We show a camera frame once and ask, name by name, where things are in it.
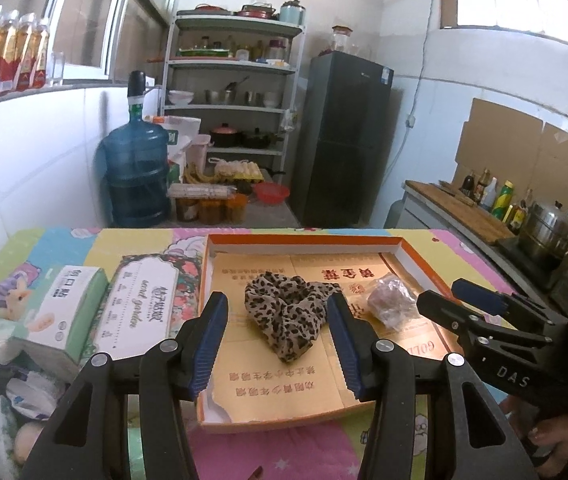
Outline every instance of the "plastic wrap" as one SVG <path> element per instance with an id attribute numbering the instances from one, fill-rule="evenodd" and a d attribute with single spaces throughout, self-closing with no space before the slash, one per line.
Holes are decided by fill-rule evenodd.
<path id="1" fill-rule="evenodd" d="M 399 329 L 404 323 L 419 319 L 416 297 L 402 280 L 392 273 L 375 280 L 368 295 L 368 307 L 384 326 Z"/>

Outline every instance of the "wooden cutting board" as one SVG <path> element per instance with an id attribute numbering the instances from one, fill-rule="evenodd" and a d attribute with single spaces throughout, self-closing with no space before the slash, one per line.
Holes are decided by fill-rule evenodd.
<path id="1" fill-rule="evenodd" d="M 501 238 L 514 236 L 506 225 L 481 207 L 467 206 L 433 184 L 407 180 L 406 186 L 442 208 L 487 245 L 495 245 L 496 241 Z"/>

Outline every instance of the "leopard print fabric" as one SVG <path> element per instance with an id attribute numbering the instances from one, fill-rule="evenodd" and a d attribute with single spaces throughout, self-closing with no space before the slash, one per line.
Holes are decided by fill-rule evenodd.
<path id="1" fill-rule="evenodd" d="M 326 322 L 326 300 L 340 291 L 337 284 L 264 272 L 246 285 L 244 300 L 270 347 L 288 363 L 311 348 Z"/>

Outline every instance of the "blue water bottle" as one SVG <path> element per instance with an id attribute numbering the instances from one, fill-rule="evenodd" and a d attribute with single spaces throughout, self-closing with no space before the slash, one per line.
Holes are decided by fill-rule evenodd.
<path id="1" fill-rule="evenodd" d="M 102 141 L 106 155 L 106 181 L 116 227 L 151 227 L 168 218 L 166 196 L 168 133 L 158 124 L 142 120 L 146 74 L 128 77 L 128 123 L 115 128 Z"/>

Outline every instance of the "black refrigerator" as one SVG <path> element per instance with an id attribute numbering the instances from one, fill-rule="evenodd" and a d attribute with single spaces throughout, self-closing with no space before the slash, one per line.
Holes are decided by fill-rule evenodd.
<path id="1" fill-rule="evenodd" d="M 391 69 L 343 52 L 311 61 L 289 200 L 304 227 L 366 222 L 388 155 L 392 79 Z"/>

